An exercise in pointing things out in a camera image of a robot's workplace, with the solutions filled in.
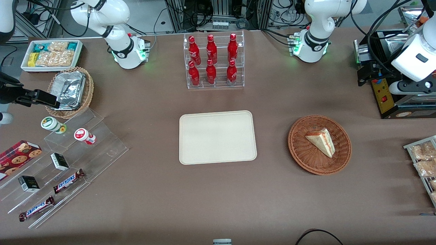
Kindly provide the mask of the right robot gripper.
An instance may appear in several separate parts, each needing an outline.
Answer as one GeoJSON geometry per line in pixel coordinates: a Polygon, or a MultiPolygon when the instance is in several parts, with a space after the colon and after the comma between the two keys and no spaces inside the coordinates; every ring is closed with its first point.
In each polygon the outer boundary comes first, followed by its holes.
{"type": "Polygon", "coordinates": [[[59,109],[58,98],[50,93],[36,89],[25,90],[17,79],[3,72],[0,73],[0,104],[15,103],[25,107],[33,104],[43,104],[47,107],[59,109]]]}

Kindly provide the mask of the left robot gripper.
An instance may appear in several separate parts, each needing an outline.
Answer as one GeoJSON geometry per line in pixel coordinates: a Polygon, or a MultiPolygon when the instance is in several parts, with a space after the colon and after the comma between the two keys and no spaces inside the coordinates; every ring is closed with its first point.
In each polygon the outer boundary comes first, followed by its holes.
{"type": "MultiPolygon", "coordinates": [[[[424,23],[408,38],[391,65],[414,82],[426,79],[436,69],[435,35],[435,23],[424,23]]],[[[389,71],[377,61],[373,61],[373,65],[363,65],[358,70],[358,86],[363,86],[372,76],[373,79],[385,79],[389,77],[389,71]]]]}

